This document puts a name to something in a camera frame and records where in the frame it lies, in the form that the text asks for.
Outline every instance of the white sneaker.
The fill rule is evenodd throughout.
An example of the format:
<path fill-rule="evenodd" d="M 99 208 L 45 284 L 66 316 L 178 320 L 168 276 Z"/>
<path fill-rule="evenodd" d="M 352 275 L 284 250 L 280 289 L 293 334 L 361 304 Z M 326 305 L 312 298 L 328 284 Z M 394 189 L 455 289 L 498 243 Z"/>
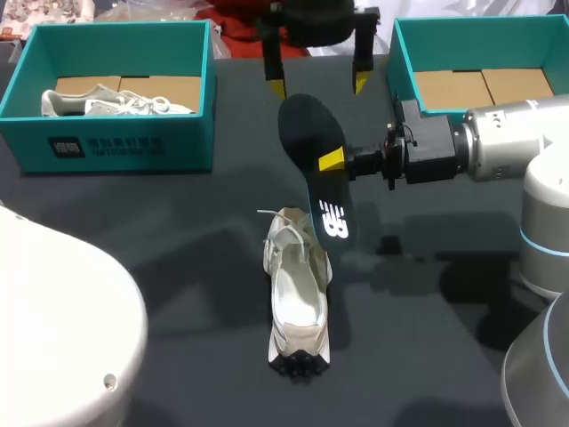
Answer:
<path fill-rule="evenodd" d="M 194 111 L 166 98 L 145 98 L 130 91 L 117 92 L 104 85 L 96 85 L 83 95 L 64 95 L 55 91 L 42 94 L 42 116 L 155 116 L 192 114 Z"/>
<path fill-rule="evenodd" d="M 281 374 L 319 374 L 330 364 L 330 260 L 317 243 L 310 216 L 301 209 L 259 212 L 275 215 L 263 256 L 273 310 L 268 362 Z"/>

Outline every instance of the shoelace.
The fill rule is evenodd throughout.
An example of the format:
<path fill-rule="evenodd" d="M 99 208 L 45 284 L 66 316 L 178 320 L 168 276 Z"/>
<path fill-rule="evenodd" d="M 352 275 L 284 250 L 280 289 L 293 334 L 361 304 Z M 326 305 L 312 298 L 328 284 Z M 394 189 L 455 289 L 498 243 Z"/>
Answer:
<path fill-rule="evenodd" d="M 154 111 L 165 113 L 170 109 L 170 102 L 164 96 L 156 96 L 150 99 L 130 91 L 122 91 L 120 93 L 131 99 L 124 103 L 124 98 L 119 97 L 121 106 L 116 111 L 118 115 L 130 114 L 132 109 L 144 109 L 146 107 L 148 107 L 149 114 L 152 114 Z"/>
<path fill-rule="evenodd" d="M 302 241 L 304 243 L 304 245 L 302 245 L 302 249 L 301 249 L 304 262 L 309 261 L 309 251 L 316 244 L 315 239 L 306 231 L 306 228 L 308 226 L 312 227 L 312 221 L 310 220 L 310 215 L 305 215 L 298 222 L 294 222 L 290 218 L 287 218 L 286 216 L 284 216 L 284 215 L 282 215 L 276 211 L 258 210 L 257 213 L 259 213 L 259 214 L 272 214 L 272 215 L 278 216 L 279 218 L 284 220 L 284 222 L 286 222 L 287 225 L 290 225 L 291 226 L 290 230 L 294 234 L 296 234 L 296 237 L 299 239 L 299 242 Z M 274 244 L 275 243 L 274 237 L 278 231 L 279 230 L 275 230 L 275 231 L 270 232 L 264 241 L 265 242 L 271 241 Z"/>

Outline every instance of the shoe insole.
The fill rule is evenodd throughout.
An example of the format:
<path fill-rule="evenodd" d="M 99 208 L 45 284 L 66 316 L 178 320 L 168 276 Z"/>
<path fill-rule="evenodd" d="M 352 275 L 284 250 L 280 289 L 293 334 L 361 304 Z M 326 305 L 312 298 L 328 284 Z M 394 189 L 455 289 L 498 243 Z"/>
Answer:
<path fill-rule="evenodd" d="M 310 266 L 301 261 L 300 245 L 287 246 L 282 256 L 275 284 L 275 314 L 281 323 L 313 326 L 321 309 Z"/>

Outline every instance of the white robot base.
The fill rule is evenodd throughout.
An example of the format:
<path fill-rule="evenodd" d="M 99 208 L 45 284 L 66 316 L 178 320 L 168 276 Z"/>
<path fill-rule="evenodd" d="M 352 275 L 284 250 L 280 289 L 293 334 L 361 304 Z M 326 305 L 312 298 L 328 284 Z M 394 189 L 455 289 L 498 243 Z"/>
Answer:
<path fill-rule="evenodd" d="M 0 425 L 120 425 L 148 329 L 128 271 L 0 206 L 0 275 Z"/>

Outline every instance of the black table surface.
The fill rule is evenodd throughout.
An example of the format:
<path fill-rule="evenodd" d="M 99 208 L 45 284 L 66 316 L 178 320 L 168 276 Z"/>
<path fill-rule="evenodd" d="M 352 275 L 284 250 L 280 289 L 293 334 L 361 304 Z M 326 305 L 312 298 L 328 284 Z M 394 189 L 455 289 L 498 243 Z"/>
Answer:
<path fill-rule="evenodd" d="M 501 363 L 544 308 L 517 278 L 521 181 L 353 182 L 360 237 L 332 259 L 331 368 L 282 377 L 267 362 L 272 218 L 256 210 L 306 209 L 305 184 L 261 62 L 217 65 L 212 173 L 24 177 L 0 143 L 4 203 L 109 252 L 140 286 L 148 350 L 127 425 L 508 426 Z M 358 96 L 348 57 L 285 69 L 289 93 L 320 98 L 350 144 L 385 137 L 382 69 Z"/>

